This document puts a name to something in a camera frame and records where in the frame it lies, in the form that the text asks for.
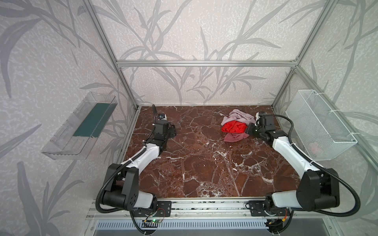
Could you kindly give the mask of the right frame post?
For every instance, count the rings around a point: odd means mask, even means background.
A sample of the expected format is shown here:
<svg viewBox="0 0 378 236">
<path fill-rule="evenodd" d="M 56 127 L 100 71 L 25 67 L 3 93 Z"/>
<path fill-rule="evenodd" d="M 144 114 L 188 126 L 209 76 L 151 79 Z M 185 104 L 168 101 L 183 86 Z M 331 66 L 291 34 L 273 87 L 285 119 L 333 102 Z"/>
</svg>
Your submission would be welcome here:
<svg viewBox="0 0 378 236">
<path fill-rule="evenodd" d="M 310 47 L 316 40 L 318 34 L 320 33 L 322 27 L 325 25 L 327 19 L 329 18 L 330 14 L 332 13 L 333 9 L 335 8 L 336 4 L 338 3 L 337 0 L 327 0 L 324 4 L 324 7 L 317 18 L 312 30 L 310 31 L 303 47 L 301 48 L 298 56 L 295 59 L 295 65 L 290 67 L 290 71 L 285 78 L 284 83 L 282 84 L 277 96 L 275 97 L 271 107 L 274 109 L 278 104 L 279 100 L 282 98 L 286 88 L 289 86 L 290 81 L 293 78 L 295 70 L 300 66 L 302 61 L 304 60 L 305 56 L 307 55 Z"/>
</svg>

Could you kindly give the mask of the aluminium frame horizontal bar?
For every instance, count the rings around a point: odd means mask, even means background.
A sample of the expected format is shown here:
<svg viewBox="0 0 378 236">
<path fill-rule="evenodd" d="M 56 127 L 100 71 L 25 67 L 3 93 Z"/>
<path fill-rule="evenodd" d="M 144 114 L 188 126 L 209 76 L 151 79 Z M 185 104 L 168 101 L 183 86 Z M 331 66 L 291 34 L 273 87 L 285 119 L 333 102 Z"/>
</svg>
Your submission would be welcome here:
<svg viewBox="0 0 378 236">
<path fill-rule="evenodd" d="M 244 60 L 244 61 L 197 61 L 197 60 L 119 60 L 118 67 L 294 67 L 296 61 L 287 60 Z"/>
</svg>

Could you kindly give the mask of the aluminium front rail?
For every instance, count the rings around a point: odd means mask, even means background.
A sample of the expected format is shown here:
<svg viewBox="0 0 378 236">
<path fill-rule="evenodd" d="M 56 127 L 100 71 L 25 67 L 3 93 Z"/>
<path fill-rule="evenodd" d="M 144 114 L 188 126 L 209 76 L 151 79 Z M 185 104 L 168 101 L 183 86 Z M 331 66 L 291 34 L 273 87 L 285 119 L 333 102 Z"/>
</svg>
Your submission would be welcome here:
<svg viewBox="0 0 378 236">
<path fill-rule="evenodd" d="M 220 197 L 220 198 L 160 198 L 161 201 L 170 201 L 171 205 L 165 207 L 166 219 L 265 219 L 284 218 L 285 210 L 279 215 L 267 215 L 264 210 L 255 210 L 246 207 L 249 201 L 262 202 L 264 197 Z M 293 219 L 297 218 L 327 218 L 328 216 L 307 211 L 295 211 Z M 121 220 L 131 219 L 128 211 L 122 210 L 114 213 L 99 213 L 95 203 L 90 206 L 86 220 Z"/>
</svg>

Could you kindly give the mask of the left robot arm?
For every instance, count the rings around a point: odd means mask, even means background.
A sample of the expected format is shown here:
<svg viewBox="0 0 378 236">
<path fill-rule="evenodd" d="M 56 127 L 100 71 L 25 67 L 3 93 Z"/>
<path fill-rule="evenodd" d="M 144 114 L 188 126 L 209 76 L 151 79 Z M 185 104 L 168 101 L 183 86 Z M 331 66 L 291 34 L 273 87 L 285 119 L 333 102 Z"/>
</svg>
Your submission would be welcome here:
<svg viewBox="0 0 378 236">
<path fill-rule="evenodd" d="M 139 190 L 139 175 L 166 150 L 167 142 L 177 135 L 175 126 L 167 119 L 157 120 L 142 149 L 121 164 L 111 164 L 103 186 L 95 200 L 96 210 L 112 213 L 120 210 L 157 210 L 154 194 Z"/>
</svg>

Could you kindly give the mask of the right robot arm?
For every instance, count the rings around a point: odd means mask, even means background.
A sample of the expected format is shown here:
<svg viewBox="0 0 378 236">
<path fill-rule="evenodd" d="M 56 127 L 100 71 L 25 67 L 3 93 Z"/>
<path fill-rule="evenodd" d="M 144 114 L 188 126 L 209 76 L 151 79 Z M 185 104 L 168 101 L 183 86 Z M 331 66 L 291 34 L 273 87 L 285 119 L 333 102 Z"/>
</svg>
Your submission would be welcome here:
<svg viewBox="0 0 378 236">
<path fill-rule="evenodd" d="M 337 207 L 340 204 L 339 182 L 329 173 L 315 167 L 306 160 L 302 152 L 295 149 L 289 135 L 275 126 L 273 114 L 256 114 L 256 122 L 250 124 L 246 133 L 272 145 L 292 166 L 300 177 L 296 190 L 275 192 L 267 198 L 273 207 L 290 207 L 304 211 L 316 211 Z"/>
</svg>

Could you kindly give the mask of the clear plastic wall tray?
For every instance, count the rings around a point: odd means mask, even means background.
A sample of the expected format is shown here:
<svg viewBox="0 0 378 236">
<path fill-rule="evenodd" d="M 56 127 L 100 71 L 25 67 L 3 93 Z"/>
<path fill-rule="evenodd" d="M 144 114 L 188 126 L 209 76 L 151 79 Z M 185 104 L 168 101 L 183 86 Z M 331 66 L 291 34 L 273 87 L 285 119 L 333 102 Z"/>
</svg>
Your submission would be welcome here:
<svg viewBox="0 0 378 236">
<path fill-rule="evenodd" d="M 42 148 L 53 160 L 85 160 L 118 105 L 116 96 L 89 92 Z"/>
</svg>

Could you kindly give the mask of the left frame post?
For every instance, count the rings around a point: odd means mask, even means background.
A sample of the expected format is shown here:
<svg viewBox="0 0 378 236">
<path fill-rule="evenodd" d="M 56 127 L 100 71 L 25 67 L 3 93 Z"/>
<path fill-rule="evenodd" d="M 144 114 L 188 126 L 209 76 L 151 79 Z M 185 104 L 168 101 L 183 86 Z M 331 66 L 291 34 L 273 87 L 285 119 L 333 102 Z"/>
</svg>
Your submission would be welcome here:
<svg viewBox="0 0 378 236">
<path fill-rule="evenodd" d="M 106 53 L 107 53 L 107 55 L 110 59 L 110 63 L 112 65 L 112 67 L 115 69 L 115 72 L 116 72 L 123 88 L 125 89 L 126 93 L 128 94 L 133 107 L 135 109 L 138 109 L 138 104 L 136 102 L 136 99 L 134 98 L 122 71 L 117 66 L 116 57 L 115 57 L 115 55 L 114 55 L 114 53 L 113 53 L 113 51 L 110 47 L 110 43 L 108 42 L 106 35 L 104 33 L 104 30 L 103 30 L 103 28 L 100 24 L 100 21 L 99 21 L 97 15 L 96 15 L 94 5 L 91 3 L 90 0 L 83 0 L 83 4 L 84 4 L 84 6 L 85 6 L 85 8 L 88 12 L 89 18 L 94 25 L 94 28 L 95 28 L 95 30 L 96 30 L 99 38 L 100 38 L 100 41 L 103 44 L 103 47 L 104 47 L 104 49 L 105 49 L 105 51 L 106 51 Z"/>
</svg>

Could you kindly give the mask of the green pad in tray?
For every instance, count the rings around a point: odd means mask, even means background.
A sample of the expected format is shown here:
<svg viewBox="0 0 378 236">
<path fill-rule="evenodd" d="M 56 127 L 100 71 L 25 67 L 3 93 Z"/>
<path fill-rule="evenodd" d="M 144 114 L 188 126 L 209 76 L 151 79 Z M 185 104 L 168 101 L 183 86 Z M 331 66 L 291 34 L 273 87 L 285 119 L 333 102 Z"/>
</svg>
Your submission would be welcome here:
<svg viewBox="0 0 378 236">
<path fill-rule="evenodd" d="M 74 133 L 74 137 L 98 138 L 117 104 L 97 103 Z"/>
</svg>

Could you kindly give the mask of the light pink cloth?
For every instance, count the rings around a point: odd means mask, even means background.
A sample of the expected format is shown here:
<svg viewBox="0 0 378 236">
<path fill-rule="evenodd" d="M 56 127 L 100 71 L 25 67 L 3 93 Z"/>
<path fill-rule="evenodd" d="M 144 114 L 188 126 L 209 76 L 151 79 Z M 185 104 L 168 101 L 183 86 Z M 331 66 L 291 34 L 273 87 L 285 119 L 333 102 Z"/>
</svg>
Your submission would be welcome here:
<svg viewBox="0 0 378 236">
<path fill-rule="evenodd" d="M 225 125 L 226 123 L 231 122 L 231 121 L 245 123 L 246 125 L 256 123 L 256 120 L 252 115 L 248 113 L 244 113 L 238 109 L 234 109 L 232 112 L 229 113 L 228 116 L 223 117 L 221 125 Z"/>
</svg>

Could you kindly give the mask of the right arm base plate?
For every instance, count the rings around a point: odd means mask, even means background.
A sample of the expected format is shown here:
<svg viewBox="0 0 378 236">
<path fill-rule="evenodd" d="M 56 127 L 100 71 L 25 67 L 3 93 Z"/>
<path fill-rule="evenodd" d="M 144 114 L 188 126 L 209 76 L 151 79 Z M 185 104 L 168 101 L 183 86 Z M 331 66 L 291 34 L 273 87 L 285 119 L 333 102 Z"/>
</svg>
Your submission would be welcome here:
<svg viewBox="0 0 378 236">
<path fill-rule="evenodd" d="M 251 213 L 251 216 L 279 217 L 286 218 L 291 216 L 287 207 L 277 207 L 272 200 L 264 201 L 252 200 L 245 203 L 245 208 Z"/>
</svg>

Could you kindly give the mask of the frame post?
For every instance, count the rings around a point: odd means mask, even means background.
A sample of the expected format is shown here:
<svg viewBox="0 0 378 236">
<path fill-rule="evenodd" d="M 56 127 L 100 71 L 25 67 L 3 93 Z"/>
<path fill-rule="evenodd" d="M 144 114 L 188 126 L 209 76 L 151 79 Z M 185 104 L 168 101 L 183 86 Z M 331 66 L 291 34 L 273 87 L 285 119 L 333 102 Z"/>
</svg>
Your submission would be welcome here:
<svg viewBox="0 0 378 236">
<path fill-rule="evenodd" d="M 83 4 L 84 4 L 84 6 L 85 6 L 85 8 L 88 12 L 89 18 L 94 25 L 94 28 L 95 28 L 95 30 L 96 30 L 99 38 L 100 38 L 100 41 L 103 44 L 103 47 L 104 47 L 104 49 L 105 49 L 105 51 L 106 51 L 106 53 L 107 53 L 107 55 L 110 59 L 110 63 L 112 65 L 112 67 L 115 69 L 115 72 L 116 72 L 123 88 L 125 89 L 126 93 L 128 94 L 133 107 L 135 109 L 138 109 L 138 104 L 136 102 L 136 99 L 134 98 L 122 71 L 117 66 L 116 57 L 115 57 L 115 55 L 114 55 L 114 53 L 113 53 L 113 51 L 110 47 L 110 43 L 108 42 L 106 35 L 104 33 L 104 30 L 103 30 L 103 28 L 100 24 L 100 21 L 99 21 L 97 15 L 96 15 L 94 5 L 91 3 L 90 0 L 83 0 Z"/>
<path fill-rule="evenodd" d="M 304 60 L 305 56 L 307 55 L 310 47 L 316 40 L 318 34 L 320 33 L 322 27 L 325 25 L 327 19 L 329 18 L 330 14 L 332 13 L 333 9 L 335 8 L 336 4 L 338 3 L 337 0 L 327 0 L 324 4 L 324 7 L 317 18 L 312 30 L 310 31 L 303 47 L 301 48 L 298 56 L 295 59 L 295 65 L 290 67 L 290 71 L 285 78 L 284 83 L 282 84 L 277 96 L 275 97 L 271 107 L 274 109 L 278 104 L 279 100 L 282 98 L 286 88 L 289 86 L 290 81 L 293 78 L 295 70 L 300 66 L 302 61 Z"/>
</svg>

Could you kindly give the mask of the red cloth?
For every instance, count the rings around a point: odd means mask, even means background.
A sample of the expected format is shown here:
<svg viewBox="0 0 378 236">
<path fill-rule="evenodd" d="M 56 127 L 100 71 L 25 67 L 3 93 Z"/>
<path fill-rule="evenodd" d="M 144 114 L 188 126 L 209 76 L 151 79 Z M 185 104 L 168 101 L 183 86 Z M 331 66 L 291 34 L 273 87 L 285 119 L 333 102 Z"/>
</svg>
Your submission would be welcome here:
<svg viewBox="0 0 378 236">
<path fill-rule="evenodd" d="M 241 134 L 245 132 L 247 127 L 248 126 L 245 123 L 238 122 L 238 121 L 230 121 L 230 122 L 225 123 L 222 126 L 221 130 L 224 133 Z"/>
</svg>

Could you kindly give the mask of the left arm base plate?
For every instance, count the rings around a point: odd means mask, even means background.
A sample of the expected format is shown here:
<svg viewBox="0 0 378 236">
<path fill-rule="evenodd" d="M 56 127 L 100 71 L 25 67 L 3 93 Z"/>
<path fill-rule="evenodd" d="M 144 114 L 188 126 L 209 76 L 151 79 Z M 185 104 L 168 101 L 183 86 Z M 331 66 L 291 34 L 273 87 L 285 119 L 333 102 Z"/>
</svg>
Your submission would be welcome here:
<svg viewBox="0 0 378 236">
<path fill-rule="evenodd" d="M 172 210 L 171 201 L 157 200 L 151 208 L 137 208 L 133 211 L 134 217 L 170 217 Z"/>
</svg>

